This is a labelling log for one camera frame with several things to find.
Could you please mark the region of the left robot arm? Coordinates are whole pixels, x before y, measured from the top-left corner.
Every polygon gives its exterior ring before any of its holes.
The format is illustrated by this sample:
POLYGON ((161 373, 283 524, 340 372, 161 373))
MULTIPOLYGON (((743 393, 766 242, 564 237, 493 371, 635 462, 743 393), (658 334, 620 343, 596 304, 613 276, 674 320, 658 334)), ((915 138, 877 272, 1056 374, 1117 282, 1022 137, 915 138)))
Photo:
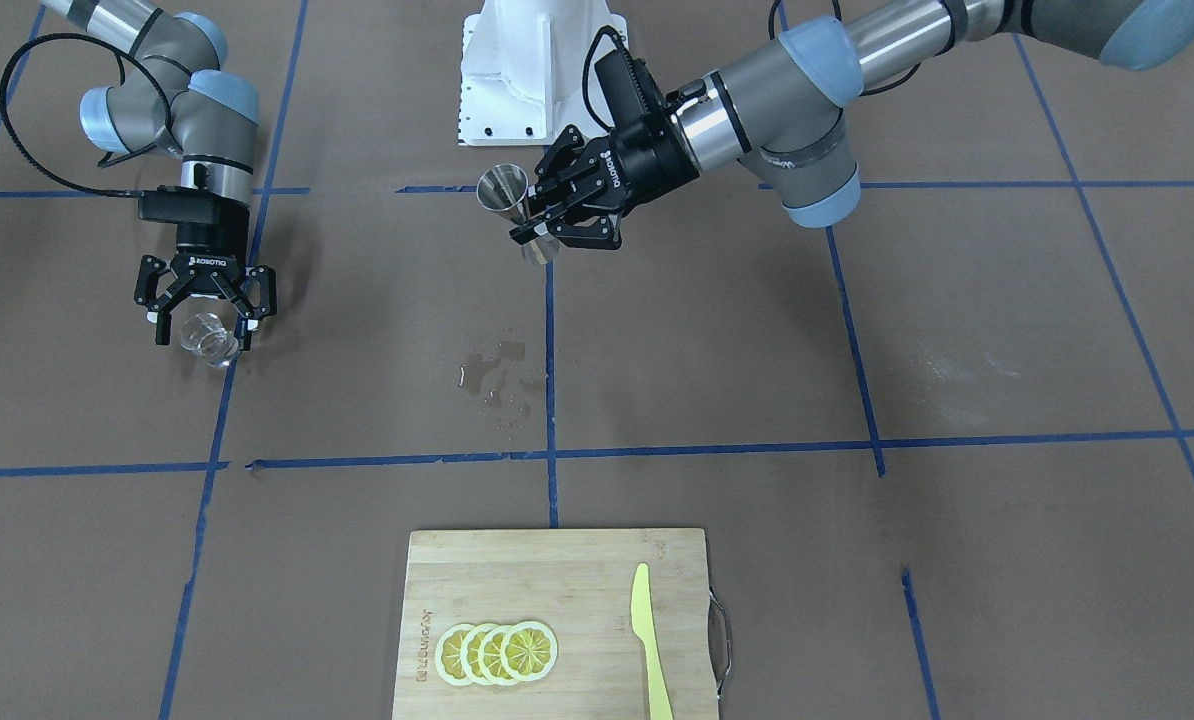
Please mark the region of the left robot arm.
POLYGON ((635 209, 734 164, 771 187, 795 224, 836 224, 862 196, 848 106, 1003 35, 1149 70, 1190 47, 1194 1, 890 1, 853 20, 799 23, 670 91, 615 47, 593 64, 607 133, 570 127, 547 147, 507 202, 511 240, 544 263, 556 246, 618 250, 635 209))

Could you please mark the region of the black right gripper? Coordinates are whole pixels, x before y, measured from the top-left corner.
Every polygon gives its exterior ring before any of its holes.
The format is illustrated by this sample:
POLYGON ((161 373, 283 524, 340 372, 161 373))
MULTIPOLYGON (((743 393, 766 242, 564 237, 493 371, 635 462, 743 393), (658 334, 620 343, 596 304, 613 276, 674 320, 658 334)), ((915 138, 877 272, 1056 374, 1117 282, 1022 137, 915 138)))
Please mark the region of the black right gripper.
POLYGON ((248 223, 176 224, 176 258, 144 256, 134 291, 155 325, 155 345, 171 341, 172 310, 187 296, 222 297, 240 318, 236 340, 248 351, 251 336, 264 318, 278 310, 276 273, 267 265, 245 269, 248 223))

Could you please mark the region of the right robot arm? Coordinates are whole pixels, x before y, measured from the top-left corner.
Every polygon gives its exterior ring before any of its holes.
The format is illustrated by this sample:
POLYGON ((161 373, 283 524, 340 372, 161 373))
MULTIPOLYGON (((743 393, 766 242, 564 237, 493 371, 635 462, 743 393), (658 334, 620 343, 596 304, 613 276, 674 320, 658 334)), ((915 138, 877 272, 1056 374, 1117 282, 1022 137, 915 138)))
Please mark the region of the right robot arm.
POLYGON ((176 256, 144 256, 133 293, 155 341, 170 341, 181 301, 203 297, 235 307, 236 337, 250 347, 260 320, 278 310, 277 288, 271 267, 248 261, 258 94, 224 70, 224 35, 203 16, 170 16, 149 1, 53 1, 49 10, 75 24, 76 38, 134 64, 134 76, 80 101, 82 133, 104 152, 103 167, 148 152, 181 161, 176 186, 136 195, 140 219, 176 224, 176 256))

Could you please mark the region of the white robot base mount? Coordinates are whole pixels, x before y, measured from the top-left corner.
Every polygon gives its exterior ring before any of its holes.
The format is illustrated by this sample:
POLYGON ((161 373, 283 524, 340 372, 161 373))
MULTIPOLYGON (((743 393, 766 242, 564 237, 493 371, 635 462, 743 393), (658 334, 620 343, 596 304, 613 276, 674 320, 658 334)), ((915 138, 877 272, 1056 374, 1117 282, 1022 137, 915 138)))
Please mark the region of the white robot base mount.
POLYGON ((548 144, 565 127, 603 135, 589 110, 610 119, 596 78, 591 105, 581 64, 601 27, 628 36, 605 1, 486 1, 464 18, 457 141, 464 146, 548 144))

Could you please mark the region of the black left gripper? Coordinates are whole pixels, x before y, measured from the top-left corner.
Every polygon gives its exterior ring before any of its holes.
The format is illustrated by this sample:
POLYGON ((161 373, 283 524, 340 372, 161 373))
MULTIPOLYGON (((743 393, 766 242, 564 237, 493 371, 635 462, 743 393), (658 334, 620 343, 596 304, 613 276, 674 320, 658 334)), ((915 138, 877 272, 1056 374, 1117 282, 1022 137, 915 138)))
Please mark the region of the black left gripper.
POLYGON ((533 205, 550 208, 510 207, 513 242, 542 250, 550 236, 570 250, 620 250, 623 217, 617 213, 696 181, 698 168, 670 121, 638 121, 592 140, 566 127, 538 160, 536 174, 533 205))

